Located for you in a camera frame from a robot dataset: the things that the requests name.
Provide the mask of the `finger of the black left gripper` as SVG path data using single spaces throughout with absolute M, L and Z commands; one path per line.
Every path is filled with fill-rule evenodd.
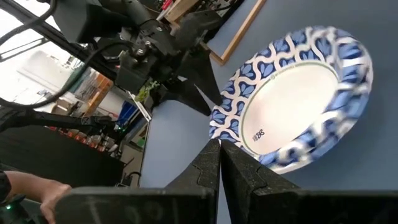
M 172 80 L 161 84 L 155 90 L 155 106 L 168 100 L 179 101 L 182 104 L 209 116 L 210 108 L 196 86 L 189 80 Z
M 193 82 L 214 104 L 222 103 L 210 62 L 210 50 L 202 46 L 190 48 L 177 69 L 177 76 Z

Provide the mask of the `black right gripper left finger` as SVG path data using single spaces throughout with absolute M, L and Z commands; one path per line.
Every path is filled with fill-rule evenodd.
M 58 201 L 56 224 L 216 224 L 220 152 L 208 141 L 164 188 L 75 188 Z

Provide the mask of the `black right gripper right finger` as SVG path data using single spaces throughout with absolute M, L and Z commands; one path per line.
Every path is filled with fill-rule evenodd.
M 398 224 L 398 191 L 304 190 L 229 141 L 221 171 L 232 224 Z

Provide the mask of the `blue patterned paper bowl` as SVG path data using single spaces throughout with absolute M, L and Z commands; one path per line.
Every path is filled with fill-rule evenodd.
M 271 42 L 236 70 L 211 112 L 209 137 L 278 174 L 334 147 L 368 102 L 373 63 L 349 32 L 313 26 Z

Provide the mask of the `wooden slatted shelf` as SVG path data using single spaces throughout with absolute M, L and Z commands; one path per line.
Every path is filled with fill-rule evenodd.
M 250 28 L 252 22 L 255 20 L 256 16 L 259 14 L 260 10 L 262 9 L 263 5 L 267 0 L 257 0 L 251 11 L 249 12 L 248 16 L 245 18 L 244 22 L 238 29 L 237 33 L 235 33 L 234 37 L 232 38 L 231 42 L 228 44 L 227 48 L 223 52 L 221 56 L 216 54 L 213 50 L 209 48 L 207 44 L 201 42 L 200 45 L 210 51 L 210 57 L 215 60 L 219 65 L 224 65 L 231 55 L 233 54 L 236 47 L 239 45 L 240 41 L 244 37 L 245 33 Z

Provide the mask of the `small green succulent plant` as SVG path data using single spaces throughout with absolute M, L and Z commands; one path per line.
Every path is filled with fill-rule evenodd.
M 138 102 L 144 102 L 146 98 L 150 95 L 150 91 L 157 88 L 160 85 L 158 81 L 147 82 L 135 95 L 134 99 Z

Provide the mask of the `white metal bar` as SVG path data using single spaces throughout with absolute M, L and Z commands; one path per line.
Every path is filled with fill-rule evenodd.
M 127 93 L 131 97 L 133 102 L 136 104 L 137 108 L 142 113 L 142 115 L 146 119 L 146 121 L 150 122 L 152 120 L 151 112 L 144 106 L 143 103 L 141 103 L 140 101 L 135 100 L 135 95 L 133 95 L 130 91 L 127 91 Z

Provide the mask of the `blue plastic bin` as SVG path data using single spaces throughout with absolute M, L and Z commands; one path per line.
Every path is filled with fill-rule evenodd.
M 116 123 L 119 126 L 124 125 L 129 120 L 129 118 L 134 114 L 134 112 L 136 110 L 137 110 L 137 107 L 135 106 L 135 104 L 131 104 L 128 101 L 124 101 Z

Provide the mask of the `orange cabinet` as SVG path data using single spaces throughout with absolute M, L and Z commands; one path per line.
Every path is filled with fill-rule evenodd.
M 88 107 L 84 113 L 84 116 L 93 116 L 95 111 L 98 109 L 100 103 L 104 100 L 110 89 L 113 87 L 113 81 L 104 75 L 95 72 L 95 78 L 91 82 L 93 90 L 89 93 Z

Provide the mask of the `person's hand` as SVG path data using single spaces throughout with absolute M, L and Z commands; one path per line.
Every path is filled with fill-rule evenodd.
M 71 186 L 63 184 L 60 182 L 51 181 L 45 186 L 43 194 L 41 196 L 41 206 L 40 211 L 44 218 L 48 221 L 48 224 L 55 223 L 55 206 L 57 202 L 69 191 L 71 191 Z

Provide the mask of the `person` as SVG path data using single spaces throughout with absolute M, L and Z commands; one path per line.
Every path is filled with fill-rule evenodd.
M 25 195 L 31 200 L 43 202 L 60 186 L 60 182 L 33 174 L 0 170 L 0 202 L 5 202 L 15 195 Z

